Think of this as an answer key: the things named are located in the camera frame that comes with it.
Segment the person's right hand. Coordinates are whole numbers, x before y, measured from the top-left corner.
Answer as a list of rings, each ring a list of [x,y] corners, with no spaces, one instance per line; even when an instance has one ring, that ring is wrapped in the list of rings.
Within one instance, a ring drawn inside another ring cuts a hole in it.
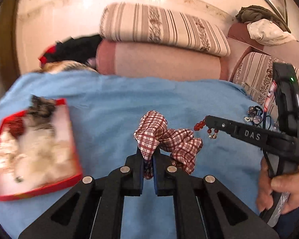
[[[289,193],[281,214],[287,214],[299,207],[299,169],[291,174],[284,174],[270,178],[268,165],[265,159],[261,160],[261,169],[258,181],[256,206],[260,212],[269,210],[274,203],[272,193]]]

